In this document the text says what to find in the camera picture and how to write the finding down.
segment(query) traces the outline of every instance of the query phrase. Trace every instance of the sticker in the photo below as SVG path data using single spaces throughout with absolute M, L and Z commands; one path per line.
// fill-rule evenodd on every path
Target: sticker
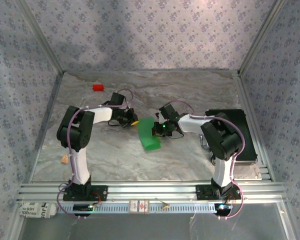
M 19 208 L 19 214 L 24 218 L 48 219 L 56 213 L 57 206 L 54 203 L 23 202 Z
M 129 213 L 130 214 L 149 214 L 149 200 L 130 200 Z
M 67 153 L 65 153 L 63 155 L 63 157 L 61 158 L 61 162 L 64 163 L 64 164 L 67 164 L 69 162 Z

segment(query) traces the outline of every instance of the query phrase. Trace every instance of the gray marble table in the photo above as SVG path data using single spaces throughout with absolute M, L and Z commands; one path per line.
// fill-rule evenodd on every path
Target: gray marble table
M 94 92 L 93 84 L 104 84 L 104 92 Z M 65 73 L 48 123 L 32 181 L 66 181 L 70 164 L 61 163 L 67 152 L 56 138 L 59 124 L 69 105 L 95 106 L 110 99 L 113 92 L 131 89 L 132 106 L 139 118 L 153 116 L 171 100 L 182 100 L 197 114 L 207 109 L 239 109 L 238 94 L 228 71 L 139 71 Z M 174 103 L 179 113 L 186 106 Z M 93 126 L 87 146 L 87 161 L 93 181 L 210 180 L 214 166 L 201 148 L 199 136 L 187 133 L 181 139 L 161 139 L 161 149 L 146 152 L 137 127 L 122 129 L 107 123 Z M 257 164 L 235 166 L 238 179 L 259 179 Z

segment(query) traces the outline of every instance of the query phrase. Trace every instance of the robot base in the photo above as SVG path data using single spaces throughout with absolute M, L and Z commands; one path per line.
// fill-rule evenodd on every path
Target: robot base
M 240 189 L 236 185 L 229 183 L 225 187 L 220 187 L 213 179 L 211 185 L 196 185 L 195 191 L 198 201 L 227 199 L 228 196 L 232 196 L 235 200 L 241 199 Z
M 64 190 L 63 201 L 65 202 L 80 202 L 80 201 L 106 201 L 108 195 L 108 186 L 106 185 L 91 185 L 91 177 L 84 184 L 71 184 L 70 187 Z

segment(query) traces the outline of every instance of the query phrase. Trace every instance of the wall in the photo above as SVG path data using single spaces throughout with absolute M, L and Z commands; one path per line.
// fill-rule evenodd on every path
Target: wall
M 300 229 L 300 0 L 288 1 L 243 79 Z
M 27 0 L 65 71 L 238 69 L 274 0 Z
M 56 76 L 14 2 L 0 0 L 0 239 L 29 180 Z

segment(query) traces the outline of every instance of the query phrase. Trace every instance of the green sponge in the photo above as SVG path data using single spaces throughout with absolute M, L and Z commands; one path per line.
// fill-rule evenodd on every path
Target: green sponge
M 137 124 L 139 138 L 146 151 L 152 151 L 161 148 L 161 141 L 159 137 L 152 136 L 151 129 L 154 127 L 154 125 L 155 121 L 152 116 L 140 119 L 139 123 Z

